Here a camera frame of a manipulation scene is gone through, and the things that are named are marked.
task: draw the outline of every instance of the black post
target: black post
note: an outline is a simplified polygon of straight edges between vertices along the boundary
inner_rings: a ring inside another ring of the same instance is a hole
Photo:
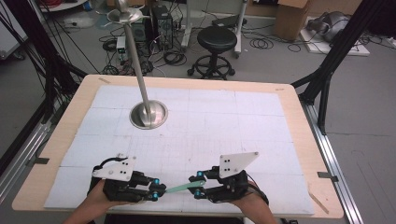
[[[308,105],[313,105],[315,98],[321,92],[318,126],[322,134],[326,134],[326,109],[332,75],[385,2],[385,0],[363,0],[344,31],[335,40],[332,49],[320,67],[313,74],[291,83],[294,88],[309,83],[304,92],[299,95],[300,100]]]

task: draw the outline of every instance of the white mounting plate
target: white mounting plate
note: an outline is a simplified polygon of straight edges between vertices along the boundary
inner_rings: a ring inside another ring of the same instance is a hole
[[[219,162],[219,176],[225,178],[237,175],[259,157],[259,152],[221,155]]]
[[[129,181],[131,179],[132,172],[134,171],[135,163],[136,157],[128,158],[100,170],[96,170],[92,173],[92,176],[119,181]]]

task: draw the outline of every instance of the white paper sheet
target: white paper sheet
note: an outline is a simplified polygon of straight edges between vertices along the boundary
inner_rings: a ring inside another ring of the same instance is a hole
[[[136,87],[103,86],[64,156],[45,206],[75,208],[84,199],[94,165],[111,157],[136,156],[135,170],[160,178],[168,188],[188,183],[197,171],[219,165],[219,156],[260,152],[246,169],[270,200],[275,214],[313,214],[304,175],[278,96],[272,93],[148,88],[164,103],[168,119],[140,130],[129,121],[140,103]],[[208,181],[206,188],[218,186]],[[195,200],[188,192],[163,195],[156,203],[119,206],[165,213],[239,213],[227,203]]]

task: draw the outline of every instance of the gray floor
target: gray floor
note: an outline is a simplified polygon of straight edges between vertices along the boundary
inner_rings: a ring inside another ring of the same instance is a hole
[[[106,28],[101,24],[106,19],[97,15],[96,24],[89,29],[80,29],[70,34],[99,71],[106,65],[106,53],[98,38],[109,35],[116,26]],[[213,18],[206,16],[204,24]],[[261,27],[273,20],[247,18],[247,27]],[[271,28],[258,30],[271,34]],[[64,39],[69,56],[75,66],[89,73],[95,70]],[[187,70],[204,54],[191,36],[184,65],[162,66],[148,76],[169,78],[188,77]],[[290,44],[275,42],[271,49],[254,49],[243,38],[242,54],[235,59],[231,52],[223,54],[236,71],[230,81],[291,83],[314,72],[325,55],[301,51],[292,52]],[[396,51],[373,43],[366,46],[369,57],[347,56],[332,79],[327,113],[327,133],[332,148],[341,165],[352,196],[361,212],[364,223],[396,223]],[[9,147],[24,123],[43,100],[43,91],[28,60],[0,62],[0,155]],[[19,178],[14,188],[0,206],[1,223],[57,223],[68,213],[17,212],[11,203],[29,168]],[[344,219],[318,220],[298,218],[300,223],[347,223]]]

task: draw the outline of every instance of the headphones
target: headphones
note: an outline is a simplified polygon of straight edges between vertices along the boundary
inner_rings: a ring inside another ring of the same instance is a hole
[[[323,36],[324,40],[332,43],[347,26],[349,18],[339,11],[325,12],[320,17],[309,20],[306,25],[308,31],[316,31],[318,35]]]

